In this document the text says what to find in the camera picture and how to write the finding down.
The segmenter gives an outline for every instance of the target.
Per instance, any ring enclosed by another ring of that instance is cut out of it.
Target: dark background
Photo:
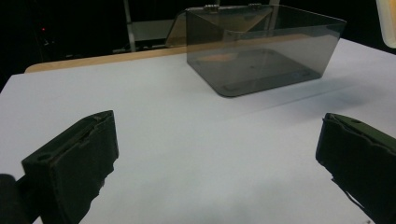
[[[132,21],[170,20],[206,0],[129,0]],[[222,5],[268,4],[268,0],[221,1]],[[281,0],[347,21],[342,37],[396,53],[381,36],[375,0]],[[128,44],[122,0],[1,0],[0,90],[13,74],[35,63],[112,54]]]

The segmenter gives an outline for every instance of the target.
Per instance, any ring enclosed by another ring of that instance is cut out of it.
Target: white table
[[[0,171],[112,109],[120,157],[81,223],[362,224],[315,160],[327,112],[396,136],[396,55],[340,40],[322,79],[222,98],[186,54],[13,76]]]

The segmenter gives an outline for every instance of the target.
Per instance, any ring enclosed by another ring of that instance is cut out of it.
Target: table
[[[341,39],[322,79],[216,95],[186,54],[13,76],[0,170],[112,109],[120,157],[81,223],[366,223],[315,160],[325,113],[396,136],[396,56]]]

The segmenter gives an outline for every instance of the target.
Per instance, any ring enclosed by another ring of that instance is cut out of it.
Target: transparent box
[[[235,97],[320,78],[346,22],[285,6],[188,8],[188,64]]]

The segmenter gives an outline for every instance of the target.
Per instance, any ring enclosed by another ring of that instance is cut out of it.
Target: white plastic object
[[[376,0],[382,38],[385,44],[396,49],[396,0]]]

